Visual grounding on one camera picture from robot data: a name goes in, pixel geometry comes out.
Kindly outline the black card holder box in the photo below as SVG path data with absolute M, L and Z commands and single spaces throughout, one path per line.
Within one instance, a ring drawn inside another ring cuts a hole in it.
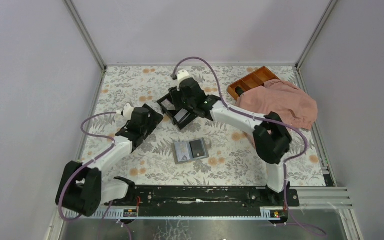
M 198 117 L 191 110 L 184 108 L 179 98 L 173 97 L 170 93 L 160 98 L 157 104 L 160 106 L 162 113 L 165 114 L 179 130 L 183 130 Z

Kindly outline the stack of cards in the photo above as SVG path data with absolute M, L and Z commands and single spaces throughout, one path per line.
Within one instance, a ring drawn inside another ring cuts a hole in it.
M 183 122 L 189 115 L 189 112 L 185 109 L 176 110 L 175 105 L 169 100 L 164 100 L 162 106 L 166 110 L 167 114 L 171 116 L 172 120 L 176 120 L 178 123 Z

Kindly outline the dark grey credit card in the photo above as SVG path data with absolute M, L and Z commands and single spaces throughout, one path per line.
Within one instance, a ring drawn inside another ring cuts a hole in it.
M 195 139 L 189 142 L 191 159 L 198 160 L 209 157 L 207 144 L 203 138 Z

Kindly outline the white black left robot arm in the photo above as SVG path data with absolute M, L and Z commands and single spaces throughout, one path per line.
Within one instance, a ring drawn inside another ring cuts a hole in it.
M 149 105 L 133 107 L 127 103 L 122 110 L 116 110 L 113 115 L 122 116 L 125 126 L 114 137 L 102 135 L 110 140 L 110 145 L 101 153 L 93 156 L 87 162 L 70 161 L 64 168 L 58 187 L 55 203 L 59 216 L 69 221 L 63 210 L 91 217 L 105 203 L 118 200 L 128 206 L 136 200 L 135 183 L 125 177 L 114 177 L 103 182 L 103 175 L 111 170 L 118 161 L 132 154 L 164 119 L 163 115 Z

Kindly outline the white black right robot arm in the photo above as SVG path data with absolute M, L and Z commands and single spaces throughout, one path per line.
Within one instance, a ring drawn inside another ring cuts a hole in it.
M 175 77 L 175 80 L 177 84 L 169 93 L 177 110 L 227 124 L 253 138 L 257 155 L 268 171 L 267 201 L 273 206 L 281 205 L 287 199 L 282 158 L 290 150 L 292 137 L 279 115 L 275 112 L 263 115 L 227 104 L 218 96 L 207 95 L 191 76 Z

